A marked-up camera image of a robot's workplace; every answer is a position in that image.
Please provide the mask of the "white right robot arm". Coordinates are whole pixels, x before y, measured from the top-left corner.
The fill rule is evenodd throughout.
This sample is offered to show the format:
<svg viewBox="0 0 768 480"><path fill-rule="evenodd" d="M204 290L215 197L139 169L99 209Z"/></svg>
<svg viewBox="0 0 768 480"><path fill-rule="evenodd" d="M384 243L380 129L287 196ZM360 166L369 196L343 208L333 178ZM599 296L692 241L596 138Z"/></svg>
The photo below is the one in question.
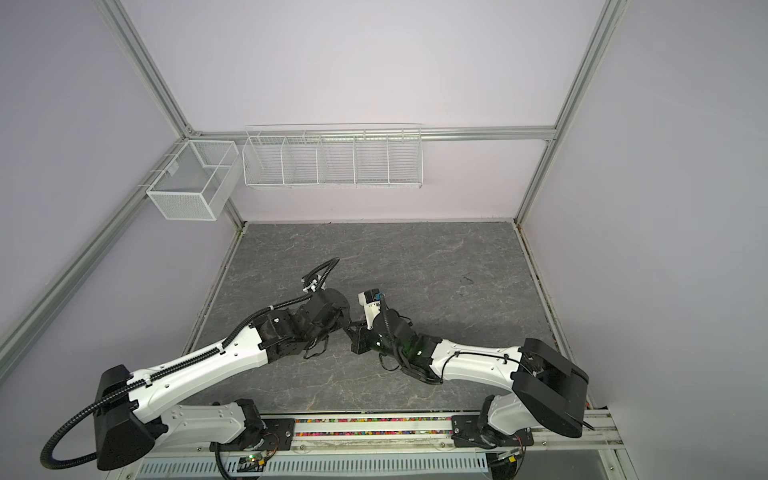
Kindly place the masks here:
<svg viewBox="0 0 768 480"><path fill-rule="evenodd" d="M488 448L529 428L579 438L588 427L588 374L545 342L527 338L506 348L462 345L417 332L376 289L358 300L365 320L350 331L355 353L389 357L399 371L428 385L460 380L507 391L487 397L480 410L478 429Z"/></svg>

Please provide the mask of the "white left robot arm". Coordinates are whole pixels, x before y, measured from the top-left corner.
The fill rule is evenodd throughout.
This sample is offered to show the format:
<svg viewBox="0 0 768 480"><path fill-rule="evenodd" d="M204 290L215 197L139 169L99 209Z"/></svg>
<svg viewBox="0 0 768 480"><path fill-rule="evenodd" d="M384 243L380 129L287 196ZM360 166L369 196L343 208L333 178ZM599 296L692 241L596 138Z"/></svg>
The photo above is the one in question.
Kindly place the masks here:
<svg viewBox="0 0 768 480"><path fill-rule="evenodd" d="M331 258L302 279L302 295L269 305L242 320L224 339L164 364L129 371L117 365L101 375L94 401L59 427L45 443L40 462L50 470L96 462L101 470L126 466L169 434L162 414L180 401L241 372L281 358L315 357L331 333L348 327L349 303L325 286L337 266ZM57 459L54 450L83 420L92 418L96 450Z"/></svg>

